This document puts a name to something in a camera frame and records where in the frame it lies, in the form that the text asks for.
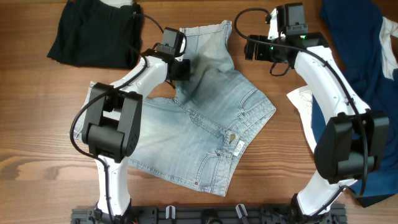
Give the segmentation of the light blue denim shorts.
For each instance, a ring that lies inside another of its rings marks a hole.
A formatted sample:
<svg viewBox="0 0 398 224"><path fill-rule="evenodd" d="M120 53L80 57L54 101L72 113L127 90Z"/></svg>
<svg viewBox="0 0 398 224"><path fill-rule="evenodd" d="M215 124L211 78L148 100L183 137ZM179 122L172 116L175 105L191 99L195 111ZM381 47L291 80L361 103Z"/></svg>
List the light blue denim shorts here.
<svg viewBox="0 0 398 224"><path fill-rule="evenodd" d="M244 151L275 106L234 67L231 21L185 28L190 78L173 98L145 99L131 167L189 189L225 196Z"/></svg>

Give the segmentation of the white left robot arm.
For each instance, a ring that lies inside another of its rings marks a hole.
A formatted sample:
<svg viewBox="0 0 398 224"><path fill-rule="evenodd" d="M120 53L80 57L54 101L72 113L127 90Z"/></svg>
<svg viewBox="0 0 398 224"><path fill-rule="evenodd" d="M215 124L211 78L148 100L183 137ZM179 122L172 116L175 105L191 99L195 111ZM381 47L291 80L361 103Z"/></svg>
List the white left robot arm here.
<svg viewBox="0 0 398 224"><path fill-rule="evenodd" d="M107 85L95 83L81 117L81 140L88 146L99 174L99 200L92 222L130 223L127 160L141 130L144 99L166 80L186 80L190 61L174 56L146 55L125 77Z"/></svg>

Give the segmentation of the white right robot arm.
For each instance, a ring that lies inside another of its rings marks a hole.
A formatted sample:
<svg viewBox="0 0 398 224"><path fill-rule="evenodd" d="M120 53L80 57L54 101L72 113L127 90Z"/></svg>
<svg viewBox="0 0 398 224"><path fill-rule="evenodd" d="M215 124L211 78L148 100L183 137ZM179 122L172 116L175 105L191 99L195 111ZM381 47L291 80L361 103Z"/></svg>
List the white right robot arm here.
<svg viewBox="0 0 398 224"><path fill-rule="evenodd" d="M247 60L286 63L305 80L326 124L313 156L316 171L307 186L292 199L291 217L315 220L328 213L340 194L361 181L362 195L368 175L380 168L389 120L372 110L351 88L333 60L321 33L268 39L246 37Z"/></svg>

